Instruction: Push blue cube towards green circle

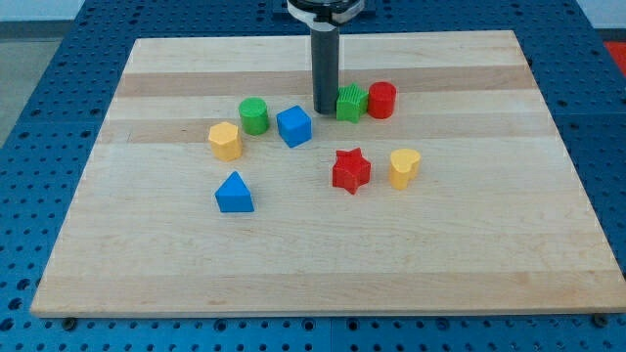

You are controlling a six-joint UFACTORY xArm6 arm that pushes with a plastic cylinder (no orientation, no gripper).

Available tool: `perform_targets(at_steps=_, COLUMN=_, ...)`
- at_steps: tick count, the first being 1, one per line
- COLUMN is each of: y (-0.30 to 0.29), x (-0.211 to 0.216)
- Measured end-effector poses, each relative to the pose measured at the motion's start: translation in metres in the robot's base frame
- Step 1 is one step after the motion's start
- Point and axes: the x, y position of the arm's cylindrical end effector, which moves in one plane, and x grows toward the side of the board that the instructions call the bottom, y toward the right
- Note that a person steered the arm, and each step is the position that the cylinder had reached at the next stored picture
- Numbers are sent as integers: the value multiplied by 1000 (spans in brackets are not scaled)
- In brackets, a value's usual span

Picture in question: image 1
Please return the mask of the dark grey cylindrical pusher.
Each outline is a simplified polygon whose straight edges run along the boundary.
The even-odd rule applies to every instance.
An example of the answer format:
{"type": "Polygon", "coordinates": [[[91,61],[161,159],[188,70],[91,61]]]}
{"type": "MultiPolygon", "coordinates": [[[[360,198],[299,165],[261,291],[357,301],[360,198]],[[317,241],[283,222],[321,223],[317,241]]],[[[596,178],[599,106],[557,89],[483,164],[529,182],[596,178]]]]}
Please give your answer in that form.
{"type": "Polygon", "coordinates": [[[310,29],[314,110],[334,114],[338,94],[339,31],[335,26],[310,29]]]}

